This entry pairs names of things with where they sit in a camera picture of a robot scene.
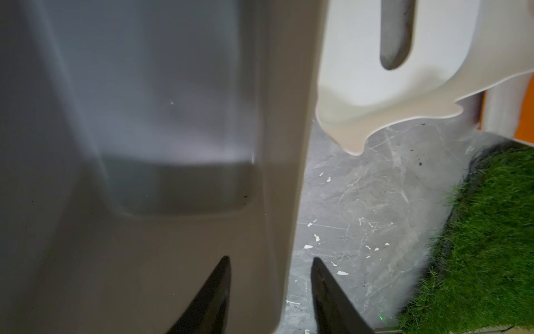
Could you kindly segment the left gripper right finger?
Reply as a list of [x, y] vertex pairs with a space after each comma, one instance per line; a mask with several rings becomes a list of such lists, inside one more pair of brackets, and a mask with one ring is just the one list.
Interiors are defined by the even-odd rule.
[[319, 257], [313, 259], [311, 287], [317, 333], [374, 333]]

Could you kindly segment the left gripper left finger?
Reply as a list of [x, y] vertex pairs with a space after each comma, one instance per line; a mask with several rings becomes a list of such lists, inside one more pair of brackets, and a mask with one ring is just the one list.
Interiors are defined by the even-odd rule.
[[230, 292], [231, 262], [229, 256], [223, 256], [182, 316], [167, 333], [225, 333]]

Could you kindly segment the grey plastic bin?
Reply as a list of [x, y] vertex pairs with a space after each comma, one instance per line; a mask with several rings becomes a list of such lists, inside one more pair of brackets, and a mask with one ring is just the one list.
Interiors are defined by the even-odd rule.
[[324, 1], [1, 3], [1, 332], [274, 333]]

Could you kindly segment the white tissue box lid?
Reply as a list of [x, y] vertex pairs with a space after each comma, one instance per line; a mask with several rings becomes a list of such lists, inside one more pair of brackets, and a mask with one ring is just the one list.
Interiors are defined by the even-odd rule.
[[316, 115], [353, 155], [380, 129], [454, 117], [461, 99], [533, 70], [532, 1], [418, 1], [410, 52], [393, 70], [380, 32], [379, 1], [328, 3]]

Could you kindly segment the orange tissue box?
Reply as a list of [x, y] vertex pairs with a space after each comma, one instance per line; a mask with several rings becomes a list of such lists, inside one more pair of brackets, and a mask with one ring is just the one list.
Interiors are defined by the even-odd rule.
[[533, 146], [533, 73], [485, 91], [478, 129]]

